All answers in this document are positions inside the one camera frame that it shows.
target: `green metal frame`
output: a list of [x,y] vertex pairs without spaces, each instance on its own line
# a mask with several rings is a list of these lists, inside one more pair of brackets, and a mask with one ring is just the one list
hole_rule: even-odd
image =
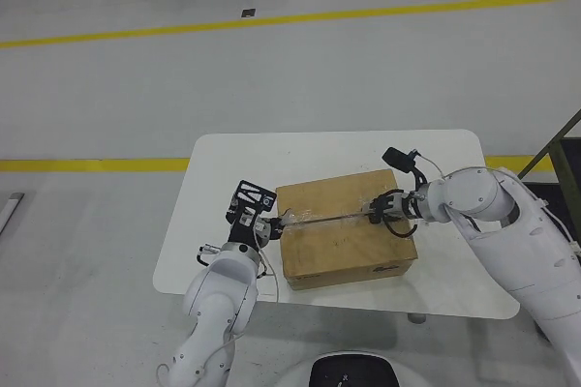
[[570,120],[568,120],[564,127],[557,132],[553,138],[551,138],[549,143],[534,156],[530,163],[523,168],[521,173],[519,173],[519,179],[523,179],[523,177],[527,175],[532,168],[534,168],[534,166],[538,164],[544,156],[546,156],[546,154],[549,154],[551,163],[553,163],[553,167],[555,168],[555,174],[558,176],[558,182],[560,183],[560,188],[562,189],[562,194],[566,201],[566,207],[568,208],[570,219],[572,220],[574,229],[577,232],[577,242],[581,247],[581,191],[577,186],[577,182],[572,173],[572,169],[568,164],[568,159],[566,158],[566,153],[564,152],[561,143],[566,134],[568,134],[568,132],[579,123],[579,121],[581,121],[581,108],[572,116],[572,118],[570,118]]
[[566,153],[560,141],[551,144],[549,147],[549,156],[555,168],[555,174],[558,176],[560,189],[562,189],[570,219],[577,233],[577,242],[581,247],[581,191],[574,178],[572,169],[568,164]]

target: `gray floor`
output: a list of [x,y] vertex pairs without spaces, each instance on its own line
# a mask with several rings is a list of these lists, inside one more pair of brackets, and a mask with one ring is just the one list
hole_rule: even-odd
[[[0,174],[0,193],[26,193],[0,238],[1,387],[155,385],[155,368],[190,322],[180,296],[152,285],[181,180],[181,173]],[[336,349],[390,355],[435,385],[565,384],[524,312],[508,321],[429,316],[413,325],[399,313],[260,303],[237,342],[229,387],[269,386],[288,366]]]

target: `white robot body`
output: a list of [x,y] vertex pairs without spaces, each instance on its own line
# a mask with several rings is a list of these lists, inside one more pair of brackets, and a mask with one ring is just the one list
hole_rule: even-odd
[[[490,276],[532,315],[558,351],[568,384],[581,386],[581,266],[543,210],[545,203],[515,179],[499,174],[519,213],[504,228],[480,232],[451,208],[445,210]],[[458,184],[456,174],[446,184]]]

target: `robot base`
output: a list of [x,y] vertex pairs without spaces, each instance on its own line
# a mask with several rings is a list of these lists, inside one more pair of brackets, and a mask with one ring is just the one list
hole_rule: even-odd
[[419,373],[380,355],[325,353],[289,368],[274,387],[432,387]]

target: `cable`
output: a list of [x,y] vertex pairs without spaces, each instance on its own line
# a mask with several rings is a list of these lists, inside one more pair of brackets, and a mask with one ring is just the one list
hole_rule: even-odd
[[278,275],[275,272],[273,266],[271,265],[271,262],[269,262],[269,258],[264,253],[264,249],[259,243],[259,238],[256,235],[256,229],[252,228],[252,230],[254,231],[254,241],[256,242],[256,246],[259,248],[260,261],[261,262],[264,261],[262,265],[265,266],[265,268],[266,266],[269,266],[269,268],[271,269],[271,274],[273,275],[273,279],[275,280],[275,302],[278,303],[280,302],[280,284],[278,283]]
[[164,383],[162,383],[162,380],[159,378],[159,369],[162,367],[166,368],[166,372],[170,372],[170,367],[168,367],[168,364],[162,363],[159,366],[157,366],[157,370],[155,370],[155,379],[157,380],[157,385],[159,385],[160,387],[166,387]]
[[433,165],[433,166],[434,166],[434,167],[435,167],[435,168],[436,168],[436,169],[439,171],[439,174],[442,176],[442,178],[444,178],[442,169],[441,169],[441,168],[439,168],[439,166],[438,166],[438,165],[436,165],[436,164],[435,164],[435,162],[433,162],[433,161],[432,161],[432,160],[430,160],[430,159],[427,159],[427,158],[423,157],[423,156],[422,156],[422,155],[420,155],[419,153],[418,153],[417,155],[418,155],[420,158],[422,158],[422,159],[424,159],[425,161],[427,161],[428,163],[432,164],[432,165]]
[[211,354],[206,358],[206,360],[204,361],[204,363],[202,363],[202,368],[204,370],[206,370],[206,364],[209,362],[209,360],[211,360],[211,358],[213,357],[213,355],[215,355],[220,349],[224,348],[225,346],[228,346],[230,344],[232,344],[233,342],[236,342],[237,340],[241,339],[243,337],[243,335],[245,335],[245,332],[240,334],[240,335],[236,335],[233,339],[228,340],[227,342],[223,343],[222,345],[218,346],[213,352],[211,352]]
[[388,217],[387,215],[383,214],[383,216],[381,217],[381,220],[383,221],[383,223],[385,224],[385,227],[387,227],[387,230],[389,230],[389,232],[391,232],[392,234],[394,234],[395,236],[397,236],[398,238],[409,238],[410,236],[413,235],[413,233],[417,230],[417,224],[414,224],[412,229],[409,230],[408,232],[405,233],[400,233],[398,231],[396,231],[391,224],[389,224],[388,220],[393,221],[394,219]]

